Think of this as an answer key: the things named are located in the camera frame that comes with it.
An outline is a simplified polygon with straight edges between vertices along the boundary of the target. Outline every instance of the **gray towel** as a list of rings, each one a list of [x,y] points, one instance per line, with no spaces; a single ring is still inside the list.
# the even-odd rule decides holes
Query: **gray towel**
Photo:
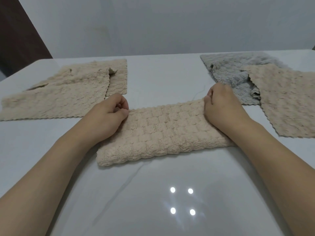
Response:
[[[242,104],[260,104],[259,89],[250,81],[244,65],[273,63],[280,68],[288,68],[281,61],[264,52],[242,52],[201,55],[203,63],[216,82],[228,84]]]

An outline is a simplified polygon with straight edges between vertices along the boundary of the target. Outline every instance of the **white tabletop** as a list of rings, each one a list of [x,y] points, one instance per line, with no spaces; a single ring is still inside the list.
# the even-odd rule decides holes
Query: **white tabletop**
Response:
[[[267,53],[295,70],[315,71],[315,51]],[[214,84],[199,56],[39,60],[0,82],[0,98],[48,78],[62,65],[126,58],[125,97],[131,108],[186,102],[202,98]],[[278,137],[259,106],[245,109],[315,168],[315,139]],[[0,122],[0,196],[78,120]],[[261,178],[236,147],[154,157],[108,168],[97,166],[95,151],[88,156],[66,191],[51,235],[290,235]]]

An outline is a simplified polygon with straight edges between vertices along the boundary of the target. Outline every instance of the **microfiber cloth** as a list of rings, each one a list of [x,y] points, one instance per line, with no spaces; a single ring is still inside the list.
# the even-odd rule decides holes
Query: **microfiber cloth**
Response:
[[[101,143],[96,161],[102,167],[141,158],[179,154],[234,143],[204,116],[202,99],[129,111],[117,132]]]
[[[242,67],[259,88],[262,110],[280,136],[315,137],[315,72],[274,64]]]
[[[0,120],[83,117],[115,92],[127,92],[127,60],[63,66],[26,91],[2,99]]]
[[[236,52],[201,55],[201,60],[216,82],[228,84],[242,104],[260,104],[258,88],[250,81],[244,65],[273,63],[280,68],[288,68],[281,61],[264,52]]]

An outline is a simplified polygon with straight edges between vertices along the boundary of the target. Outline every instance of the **right hand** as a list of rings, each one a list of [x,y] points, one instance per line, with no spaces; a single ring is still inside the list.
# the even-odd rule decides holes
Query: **right hand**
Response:
[[[204,114],[209,122],[226,135],[251,122],[238,98],[228,85],[216,83],[204,97]]]

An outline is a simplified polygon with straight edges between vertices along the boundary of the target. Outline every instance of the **forearm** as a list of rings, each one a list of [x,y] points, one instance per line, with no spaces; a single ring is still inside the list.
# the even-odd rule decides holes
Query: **forearm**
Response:
[[[62,137],[0,199],[1,235],[45,235],[87,148]]]
[[[227,135],[253,163],[293,233],[315,232],[315,170],[254,121]]]

